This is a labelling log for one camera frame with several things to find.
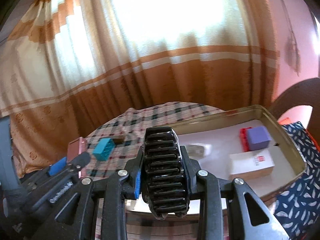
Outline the copper pink case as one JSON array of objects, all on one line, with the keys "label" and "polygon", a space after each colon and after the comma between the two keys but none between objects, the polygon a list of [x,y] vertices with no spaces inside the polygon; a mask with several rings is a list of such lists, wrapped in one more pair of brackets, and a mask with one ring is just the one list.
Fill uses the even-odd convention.
[{"label": "copper pink case", "polygon": [[68,144],[67,150],[67,164],[78,171],[80,179],[87,176],[86,166],[89,164],[91,158],[87,153],[87,142],[83,137],[71,141]]}]

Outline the blue toy brick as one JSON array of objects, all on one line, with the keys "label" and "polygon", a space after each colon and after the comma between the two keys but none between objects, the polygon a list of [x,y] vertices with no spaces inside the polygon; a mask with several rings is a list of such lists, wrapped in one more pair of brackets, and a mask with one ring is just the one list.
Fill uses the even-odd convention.
[{"label": "blue toy brick", "polygon": [[115,146],[111,138],[101,138],[92,154],[98,161],[107,161]]}]

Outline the brown comb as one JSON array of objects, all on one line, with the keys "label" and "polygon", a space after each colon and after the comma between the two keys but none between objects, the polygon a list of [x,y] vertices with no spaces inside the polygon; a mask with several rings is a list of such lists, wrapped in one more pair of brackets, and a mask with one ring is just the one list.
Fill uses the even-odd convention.
[{"label": "brown comb", "polygon": [[124,135],[115,135],[115,136],[112,136],[111,139],[113,140],[115,145],[120,145],[120,144],[124,143],[125,136]]}]

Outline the white box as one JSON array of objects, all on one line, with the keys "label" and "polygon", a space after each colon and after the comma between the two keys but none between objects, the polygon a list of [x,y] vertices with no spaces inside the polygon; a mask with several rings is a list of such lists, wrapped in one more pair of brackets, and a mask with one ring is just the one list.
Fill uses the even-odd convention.
[{"label": "white box", "polygon": [[275,164],[268,148],[229,156],[230,179],[257,179],[271,174],[274,167]]}]

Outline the red toy brick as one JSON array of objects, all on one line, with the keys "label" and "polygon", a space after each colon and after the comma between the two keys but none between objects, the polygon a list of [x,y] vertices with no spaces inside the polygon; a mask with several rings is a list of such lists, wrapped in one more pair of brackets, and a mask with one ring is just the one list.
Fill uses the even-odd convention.
[{"label": "red toy brick", "polygon": [[242,145],[242,148],[243,148],[243,151],[244,152],[248,152],[249,151],[249,143],[248,143],[248,139],[247,139],[247,131],[249,129],[251,129],[252,127],[246,127],[246,128],[241,128],[239,130],[240,132],[240,142],[241,142],[241,145]]}]

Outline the purple block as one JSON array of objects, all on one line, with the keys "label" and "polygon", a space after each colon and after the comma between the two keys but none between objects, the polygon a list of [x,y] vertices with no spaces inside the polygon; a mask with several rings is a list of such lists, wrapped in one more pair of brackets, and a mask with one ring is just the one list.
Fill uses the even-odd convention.
[{"label": "purple block", "polygon": [[268,148],[271,137],[265,126],[258,126],[247,130],[247,140],[249,150],[256,151]]}]

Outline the plaid tablecloth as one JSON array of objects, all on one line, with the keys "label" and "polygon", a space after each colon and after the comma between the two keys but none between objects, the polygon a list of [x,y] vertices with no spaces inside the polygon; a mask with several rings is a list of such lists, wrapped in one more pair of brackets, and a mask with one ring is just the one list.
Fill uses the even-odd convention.
[{"label": "plaid tablecloth", "polygon": [[[107,178],[114,171],[124,168],[134,158],[143,141],[145,130],[153,126],[165,126],[195,117],[220,113],[221,109],[189,102],[167,102],[146,109],[129,108],[123,114],[101,125],[86,138],[88,152],[92,152],[103,137],[124,136],[124,142],[116,146],[107,161],[91,159],[87,176],[93,180]],[[128,239],[196,239],[197,220],[184,218],[156,220],[141,214],[126,213]]]}]

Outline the gold metal tray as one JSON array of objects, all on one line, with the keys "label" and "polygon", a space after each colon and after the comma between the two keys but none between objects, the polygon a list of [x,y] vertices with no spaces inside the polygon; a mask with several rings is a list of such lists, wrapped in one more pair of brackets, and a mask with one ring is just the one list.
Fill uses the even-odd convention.
[{"label": "gold metal tray", "polygon": [[[180,145],[202,169],[217,178],[243,178],[264,201],[284,191],[306,169],[295,143],[259,105],[222,112],[206,105],[174,102],[137,111],[126,124],[139,138],[144,138],[148,127],[172,127]],[[240,130],[262,126],[269,133],[268,146],[245,152]]]}]

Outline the navy patterned cushion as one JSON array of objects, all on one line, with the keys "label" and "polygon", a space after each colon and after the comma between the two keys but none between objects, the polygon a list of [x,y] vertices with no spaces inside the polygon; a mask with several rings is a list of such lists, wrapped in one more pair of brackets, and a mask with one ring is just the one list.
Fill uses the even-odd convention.
[{"label": "navy patterned cushion", "polygon": [[303,239],[319,219],[319,150],[301,122],[283,125],[306,160],[300,178],[277,196],[275,217],[290,239]]}]

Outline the beige orange curtain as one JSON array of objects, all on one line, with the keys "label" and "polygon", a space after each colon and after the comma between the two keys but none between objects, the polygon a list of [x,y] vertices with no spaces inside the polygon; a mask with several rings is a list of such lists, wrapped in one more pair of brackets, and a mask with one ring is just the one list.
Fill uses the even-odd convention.
[{"label": "beige orange curtain", "polygon": [[1,116],[19,176],[129,108],[268,106],[268,0],[35,0],[1,46]]}]

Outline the wooden chair back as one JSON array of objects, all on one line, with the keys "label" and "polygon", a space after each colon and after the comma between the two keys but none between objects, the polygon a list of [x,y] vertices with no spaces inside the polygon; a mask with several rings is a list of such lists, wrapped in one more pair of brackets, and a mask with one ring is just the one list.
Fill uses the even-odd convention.
[{"label": "wooden chair back", "polygon": [[320,125],[320,79],[314,77],[300,81],[285,90],[268,108],[268,111],[279,119],[286,111],[296,106],[311,106],[312,113],[308,131],[319,143]]}]

